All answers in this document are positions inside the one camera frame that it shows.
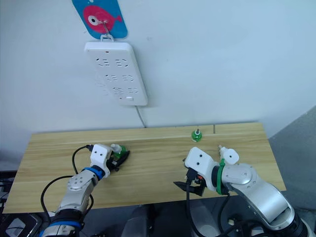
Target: white power strip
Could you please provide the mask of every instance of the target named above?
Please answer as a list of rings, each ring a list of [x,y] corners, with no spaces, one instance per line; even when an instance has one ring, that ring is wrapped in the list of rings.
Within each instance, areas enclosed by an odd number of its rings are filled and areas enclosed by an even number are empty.
[[[120,104],[147,105],[146,91],[130,44],[88,42],[84,50]]]

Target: white wall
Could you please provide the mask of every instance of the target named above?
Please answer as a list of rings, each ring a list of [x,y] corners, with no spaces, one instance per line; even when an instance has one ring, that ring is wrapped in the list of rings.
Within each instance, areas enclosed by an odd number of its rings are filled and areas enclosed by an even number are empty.
[[[0,1],[2,161],[18,163],[34,132],[141,126],[103,91],[70,0]],[[148,126],[258,120],[272,136],[316,104],[315,1],[119,3]]]

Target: wooden table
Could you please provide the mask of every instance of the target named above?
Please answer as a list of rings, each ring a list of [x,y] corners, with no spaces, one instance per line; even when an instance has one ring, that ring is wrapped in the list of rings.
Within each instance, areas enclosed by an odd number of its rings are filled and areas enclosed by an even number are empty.
[[[73,175],[73,151],[85,144],[119,143],[130,149],[119,172],[99,182],[93,191],[94,207],[184,200],[185,192],[173,181],[185,181],[182,159],[197,146],[219,161],[218,145],[234,148],[239,162],[252,164],[259,175],[285,190],[284,182],[262,124],[240,123],[199,126],[200,142],[191,140],[196,126],[34,134],[25,152],[5,205],[4,213],[42,212],[40,195],[52,179]],[[90,165],[88,150],[77,153],[78,170]],[[56,210],[68,179],[59,180],[46,192],[48,210]],[[219,196],[205,189],[203,198]]]

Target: red fish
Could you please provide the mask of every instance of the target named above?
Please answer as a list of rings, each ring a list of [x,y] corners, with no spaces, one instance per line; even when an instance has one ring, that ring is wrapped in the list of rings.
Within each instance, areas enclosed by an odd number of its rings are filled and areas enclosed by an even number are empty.
[[[113,28],[115,21],[122,22],[120,16],[115,18],[103,8],[91,5],[83,10],[83,17],[91,29],[102,34],[106,33],[103,22],[106,22],[109,31]]]

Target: robotic arm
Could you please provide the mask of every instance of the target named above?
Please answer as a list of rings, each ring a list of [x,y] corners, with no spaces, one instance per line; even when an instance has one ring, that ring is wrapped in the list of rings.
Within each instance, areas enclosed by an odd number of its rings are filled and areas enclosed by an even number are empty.
[[[89,196],[94,187],[102,178],[110,175],[110,170],[118,171],[129,155],[129,151],[118,144],[112,144],[111,147],[91,145],[90,150],[90,167],[84,168],[69,179],[66,194],[42,237],[76,236],[83,227]]]
[[[205,187],[219,194],[234,191],[249,203],[249,208],[260,217],[271,234],[277,237],[315,237],[276,187],[262,180],[251,165],[235,164],[239,157],[236,158],[238,154],[233,149],[228,149],[228,153],[227,159],[222,158],[218,163],[193,147],[185,160],[187,182],[175,184],[184,191],[189,184],[190,192],[200,196]],[[199,186],[191,186],[193,181]]]

